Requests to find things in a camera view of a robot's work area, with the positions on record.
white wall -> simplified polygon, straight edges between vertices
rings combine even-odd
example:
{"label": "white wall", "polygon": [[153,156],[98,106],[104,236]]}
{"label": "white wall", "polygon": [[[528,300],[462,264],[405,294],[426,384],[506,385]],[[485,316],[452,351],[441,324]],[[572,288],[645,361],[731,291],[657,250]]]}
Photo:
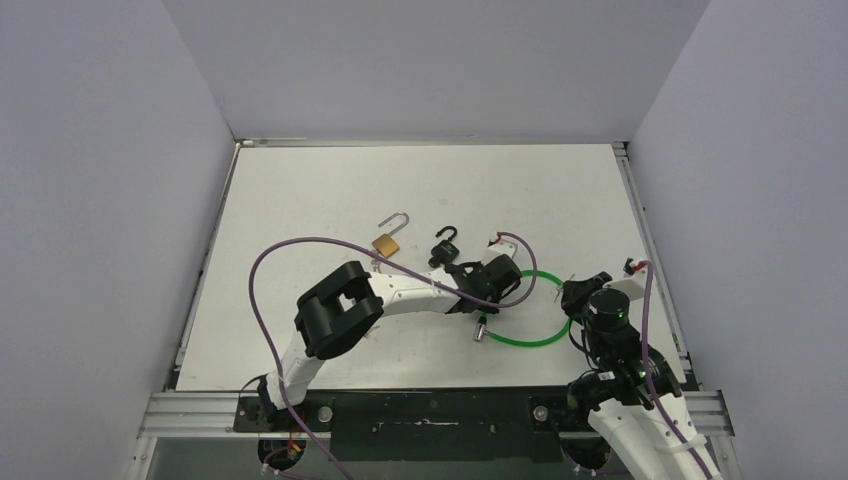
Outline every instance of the white wall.
{"label": "white wall", "polygon": [[110,479],[233,143],[158,0],[0,2],[0,476]]}
{"label": "white wall", "polygon": [[713,0],[631,145],[746,478],[845,478],[848,2]]}
{"label": "white wall", "polygon": [[164,0],[237,137],[632,138],[708,0]]}

metal frame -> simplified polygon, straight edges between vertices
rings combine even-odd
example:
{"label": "metal frame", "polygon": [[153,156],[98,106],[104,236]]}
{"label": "metal frame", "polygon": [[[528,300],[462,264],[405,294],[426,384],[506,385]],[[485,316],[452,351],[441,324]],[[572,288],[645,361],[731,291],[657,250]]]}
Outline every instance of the metal frame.
{"label": "metal frame", "polygon": [[[206,256],[203,260],[201,275],[198,278],[191,307],[189,309],[185,328],[182,333],[180,347],[174,361],[171,372],[171,381],[177,378],[192,326],[197,313],[197,306],[206,273],[212,256],[212,251],[226,205],[229,188],[238,162],[238,156],[242,148],[263,147],[326,147],[326,146],[414,146],[414,145],[532,145],[532,144],[561,144],[561,139],[502,139],[502,138],[478,138],[474,135],[445,137],[441,140],[409,140],[409,141],[355,141],[355,140],[310,140],[306,138],[282,138],[282,139],[243,139],[236,141],[235,151],[227,173],[224,189],[218,204],[218,213],[213,230],[210,234]],[[680,359],[687,376],[693,375],[692,364],[686,352],[686,344],[680,330],[677,313],[667,289],[667,281],[663,272],[656,245],[651,236],[645,216],[644,207],[639,198],[630,169],[630,160],[623,142],[612,143],[613,153],[619,165],[619,170],[624,181],[625,189],[630,199],[636,217],[642,241],[648,255],[655,264],[657,285],[663,300],[672,332],[675,335],[675,343],[680,352]],[[148,402],[136,449],[127,472],[127,480],[143,480],[147,478],[151,464],[154,461],[155,448],[158,438],[288,438],[289,433],[237,433],[232,430],[236,404],[239,394],[236,392],[214,392],[214,393],[183,393],[166,391],[153,393]],[[741,480],[737,457],[733,448],[732,436],[734,435],[730,416],[724,404],[723,396],[717,392],[685,392],[692,419],[698,430],[709,438],[710,445],[716,456],[722,477],[727,480]],[[319,438],[330,438],[330,433],[316,433]],[[578,438],[594,435],[586,432],[561,432],[563,438]],[[296,439],[306,439],[303,433],[295,433]]]}
{"label": "metal frame", "polygon": [[221,217],[224,215],[224,207],[227,204],[227,197],[230,193],[230,184],[233,181],[233,174],[236,170],[236,162],[238,154],[243,147],[243,143],[238,141],[235,143],[233,158],[230,160],[230,168],[227,170],[227,178],[224,181],[224,188],[221,191],[221,198],[218,200],[218,212],[215,215],[215,224],[212,227],[212,232],[209,235],[209,244],[206,246],[206,253],[203,257],[203,263],[200,267],[200,276],[197,279],[194,292],[191,297],[191,305],[189,306],[188,315],[186,316],[185,327],[183,334],[180,337],[180,347],[177,350],[177,357],[174,360],[173,372],[179,372],[180,367],[185,359],[186,348],[188,348],[188,340],[191,336],[191,329],[194,326],[194,318],[197,316],[197,306],[200,304],[200,294],[203,292],[203,285],[206,283],[206,274],[209,271],[209,262],[212,260],[212,249],[215,248],[215,240],[218,238],[218,229],[221,226]]}
{"label": "metal frame", "polygon": [[677,310],[674,308],[674,302],[671,300],[671,293],[668,289],[668,282],[665,278],[665,271],[662,268],[657,246],[654,242],[654,237],[651,235],[651,229],[648,226],[648,218],[645,216],[645,207],[642,205],[642,200],[639,198],[639,192],[636,190],[636,184],[633,181],[633,171],[630,169],[630,158],[627,156],[627,149],[624,142],[613,142],[613,153],[618,162],[618,168],[621,172],[621,178],[624,180],[624,188],[627,190],[627,196],[630,197],[630,206],[633,208],[633,215],[636,217],[636,222],[639,224],[639,233],[642,235],[642,243],[651,257],[651,262],[654,264],[654,274],[657,281],[657,291],[660,293],[660,298],[665,308],[666,317],[671,326],[674,342],[677,344],[677,351],[685,352],[686,342],[683,340],[683,332],[680,329],[680,321],[677,318]]}
{"label": "metal frame", "polygon": [[[705,436],[733,435],[733,426],[724,406],[721,392],[684,392],[692,422]],[[288,438],[288,432],[240,433],[233,431],[239,394],[154,393],[141,423],[139,438]],[[319,438],[331,433],[316,432]],[[563,438],[597,437],[598,434],[562,432]],[[306,439],[304,433],[293,438]]]}

green wire loop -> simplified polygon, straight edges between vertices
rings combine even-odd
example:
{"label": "green wire loop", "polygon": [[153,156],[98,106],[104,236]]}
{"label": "green wire loop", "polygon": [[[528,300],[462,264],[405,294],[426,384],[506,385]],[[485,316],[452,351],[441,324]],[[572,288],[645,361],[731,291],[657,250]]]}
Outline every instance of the green wire loop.
{"label": "green wire loop", "polygon": [[[521,272],[521,275],[524,276],[524,277],[531,277],[531,276],[533,276],[533,270],[524,270],[523,272]],[[550,280],[557,287],[562,286],[562,280],[557,278],[557,276],[552,274],[552,273],[543,272],[542,270],[537,270],[536,276]],[[498,335],[495,332],[488,332],[488,335],[490,337],[492,337],[493,340],[497,340],[497,341],[499,341],[501,343],[505,343],[507,345],[514,345],[516,347],[533,348],[533,347],[544,347],[545,345],[550,345],[550,344],[556,342],[560,338],[564,337],[568,333],[568,330],[570,328],[571,328],[571,318],[566,320],[565,326],[562,327],[562,330],[558,331],[557,333],[553,334],[552,336],[550,336],[550,337],[548,337],[544,340],[536,340],[536,341],[515,340],[515,339],[512,339],[512,338],[507,338],[507,337]]]}

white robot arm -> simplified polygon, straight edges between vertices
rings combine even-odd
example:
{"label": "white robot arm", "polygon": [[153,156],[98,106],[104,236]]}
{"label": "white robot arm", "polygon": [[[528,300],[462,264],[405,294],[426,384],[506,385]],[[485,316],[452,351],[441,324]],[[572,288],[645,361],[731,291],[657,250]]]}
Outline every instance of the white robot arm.
{"label": "white robot arm", "polygon": [[[492,274],[501,278],[500,281],[491,282],[495,285],[495,288],[488,295],[489,299],[498,299],[505,296],[504,289],[511,288],[517,282],[517,279],[520,278],[520,271],[518,271],[518,267],[512,262],[515,251],[515,244],[505,241],[494,243],[486,248],[479,262],[479,265],[482,266],[479,273],[483,276]],[[481,292],[481,288],[474,285],[476,280],[474,279],[474,274],[468,271],[470,268],[472,267],[447,267],[452,273],[449,273],[445,268],[431,270],[424,274],[431,279],[431,284],[426,284],[403,274],[368,273],[366,277],[368,287],[373,292],[373,296],[369,298],[372,301],[374,298],[379,299],[382,305],[380,318],[412,312],[468,313],[470,306],[463,304],[460,297],[446,290],[436,288],[434,285],[439,283],[460,291],[468,291],[472,294],[476,291],[475,296],[482,293],[480,297],[486,297],[486,293]],[[355,303],[356,299],[341,298],[339,301],[341,302],[341,307],[347,311],[353,306],[350,302]],[[314,352],[308,351],[302,333],[303,330],[308,329],[305,326],[301,328],[300,325],[298,326],[298,330],[292,334],[289,346],[282,358],[286,396],[292,405],[298,405],[303,401],[309,384],[326,361],[326,359],[319,358],[320,355],[315,355]],[[273,371],[266,376],[266,381],[263,384],[266,385],[265,393],[268,395],[268,398],[276,408],[282,410],[286,406],[285,402],[283,402],[280,389],[277,388],[278,378],[277,372]]]}
{"label": "white robot arm", "polygon": [[[353,348],[377,318],[423,311],[470,313],[480,308],[436,288],[436,283],[498,302],[520,279],[520,270],[512,261],[514,253],[515,245],[496,243],[486,250],[483,261],[473,266],[450,265],[426,273],[431,284],[403,274],[365,272],[358,262],[342,265],[298,301],[297,331],[282,357],[289,402],[301,403],[324,362]],[[596,373],[570,386],[569,395],[573,391],[586,410],[588,424],[607,440],[637,480],[720,479],[705,438],[692,425],[673,373],[653,349],[651,375],[685,443],[672,434],[658,408],[647,400],[646,372],[636,348],[639,333],[627,319],[629,302],[644,295],[647,274],[638,269],[629,273],[617,281],[601,273],[563,285],[563,311],[583,325],[587,354],[599,366]],[[276,371],[266,376],[260,384],[260,397],[269,408],[284,410],[278,378]],[[703,473],[690,448],[703,459],[710,476]]]}

purple cable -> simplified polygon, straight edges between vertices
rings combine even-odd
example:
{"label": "purple cable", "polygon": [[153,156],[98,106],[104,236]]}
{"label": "purple cable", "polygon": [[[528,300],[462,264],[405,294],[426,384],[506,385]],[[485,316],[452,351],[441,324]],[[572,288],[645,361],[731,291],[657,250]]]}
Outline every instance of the purple cable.
{"label": "purple cable", "polygon": [[[671,419],[671,415],[668,414],[665,407],[663,407],[663,404],[660,402],[660,396],[657,394],[657,388],[654,386],[654,379],[651,377],[651,358],[648,355],[648,313],[650,313],[651,305],[651,285],[654,283],[654,264],[646,260],[639,265],[648,269],[648,279],[645,281],[645,300],[642,301],[642,366],[645,368],[645,383],[647,383],[648,391],[651,393],[651,399],[657,406],[657,410],[660,411],[660,415],[662,415],[665,423],[668,424],[668,427],[672,432],[674,432],[674,435],[677,436],[680,443],[688,443],[689,440],[686,440],[686,436],[684,436],[683,432],[677,428],[674,421]],[[701,467],[701,471],[704,472],[706,478],[713,478],[713,474],[710,472],[707,464],[704,463],[704,459],[701,458],[701,455],[697,450],[695,450],[695,447],[689,447],[689,453],[692,454],[692,458],[695,459],[695,463]]]}
{"label": "purple cable", "polygon": [[[263,469],[265,468],[265,465],[269,464],[269,462],[271,461],[272,458],[274,458],[275,455],[282,453],[282,452],[287,452],[287,451],[288,451],[287,446],[286,447],[280,447],[276,450],[271,451],[268,455],[265,455],[265,459],[262,460]],[[271,468],[270,466],[268,468],[270,470],[276,472],[275,475],[279,475],[279,476],[286,477],[286,478],[293,478],[294,480],[320,480],[320,479],[317,479],[315,477],[307,477],[305,475],[298,475],[296,473],[290,473],[290,472],[286,472],[286,471],[283,471],[283,470],[277,470],[277,469]]]}
{"label": "purple cable", "polygon": [[310,430],[309,427],[306,426],[306,422],[304,422],[300,418],[300,415],[297,414],[297,412],[294,409],[294,406],[289,401],[289,397],[286,395],[286,386],[285,386],[285,382],[283,381],[283,363],[280,361],[280,354],[279,354],[279,352],[277,352],[277,347],[274,345],[274,340],[271,338],[271,334],[268,332],[268,327],[265,325],[265,321],[262,320],[262,314],[259,313],[259,305],[256,303],[256,292],[255,292],[255,289],[254,289],[254,283],[255,283],[255,280],[256,280],[256,271],[259,270],[259,264],[261,264],[262,260],[264,260],[265,257],[270,255],[273,251],[278,250],[278,249],[283,248],[283,247],[287,247],[289,245],[295,245],[295,244],[298,244],[298,243],[329,243],[331,245],[338,245],[338,246],[341,246],[341,247],[347,247],[347,248],[350,248],[352,250],[356,250],[357,252],[362,253],[364,255],[367,255],[367,256],[375,259],[375,260],[380,260],[382,263],[385,263],[386,265],[388,265],[390,267],[394,267],[397,270],[409,275],[412,278],[415,278],[417,280],[421,280],[424,283],[432,284],[436,288],[448,291],[448,292],[450,292],[454,295],[457,295],[457,296],[464,298],[466,300],[470,300],[470,301],[477,303],[479,305],[483,305],[483,306],[486,306],[486,307],[493,307],[493,308],[508,308],[508,307],[513,307],[515,305],[518,305],[519,303],[523,302],[524,300],[527,299],[527,297],[530,296],[530,293],[533,291],[533,287],[536,286],[536,276],[537,276],[536,272],[538,271],[538,268],[537,268],[537,265],[536,265],[536,255],[533,254],[533,249],[530,248],[530,245],[528,245],[527,242],[524,241],[524,239],[522,239],[518,235],[514,235],[514,234],[508,233],[508,232],[498,232],[498,235],[501,235],[501,236],[504,236],[504,237],[509,237],[509,238],[514,238],[515,240],[517,240],[518,243],[523,245],[524,248],[527,250],[527,254],[530,255],[530,262],[533,264],[533,277],[530,280],[530,287],[527,289],[526,292],[524,292],[524,295],[519,297],[517,300],[515,300],[513,302],[503,303],[503,304],[492,303],[492,302],[489,302],[489,301],[486,301],[486,300],[483,300],[483,299],[480,299],[480,298],[475,298],[475,297],[473,297],[473,296],[471,296],[467,293],[461,292],[461,291],[459,291],[455,288],[448,287],[447,285],[443,285],[439,282],[433,283],[432,279],[426,277],[425,275],[421,275],[420,273],[415,272],[415,271],[413,271],[409,268],[406,268],[402,265],[399,265],[399,264],[397,264],[397,263],[395,263],[395,262],[393,262],[389,259],[382,258],[379,254],[373,253],[373,252],[369,251],[368,249],[360,247],[359,245],[356,245],[356,244],[353,244],[353,243],[350,243],[350,242],[346,242],[344,240],[337,240],[335,238],[300,237],[300,238],[292,238],[292,239],[289,239],[289,240],[283,240],[282,242],[277,242],[277,243],[271,245],[270,247],[266,248],[262,253],[259,254],[258,257],[256,257],[256,260],[253,262],[253,266],[250,268],[250,276],[248,277],[248,281],[247,281],[247,294],[248,294],[248,297],[250,298],[250,307],[253,309],[253,315],[256,317],[256,322],[259,324],[259,329],[262,330],[262,335],[265,337],[265,341],[268,342],[268,347],[271,348],[271,354],[274,356],[274,364],[277,367],[277,372],[278,372],[277,378],[279,380],[278,383],[280,385],[280,394],[283,397],[283,403],[286,404],[286,409],[289,411],[291,416],[295,419],[298,426],[300,426],[301,430],[303,430],[306,433],[306,435],[308,435],[309,438],[318,445],[318,448],[320,448],[321,451],[324,452],[324,455],[326,455],[327,458],[331,462],[333,462],[333,464],[339,469],[339,471],[342,472],[342,474],[348,480],[353,480],[353,475],[350,473],[350,471],[347,469],[347,467],[345,467],[344,464],[342,464],[339,461],[339,459],[337,459],[336,456],[333,455],[332,452],[330,452],[330,449],[327,448],[323,443],[321,443],[320,440],[318,440],[318,437],[315,436],[315,434],[312,432],[312,430]]}

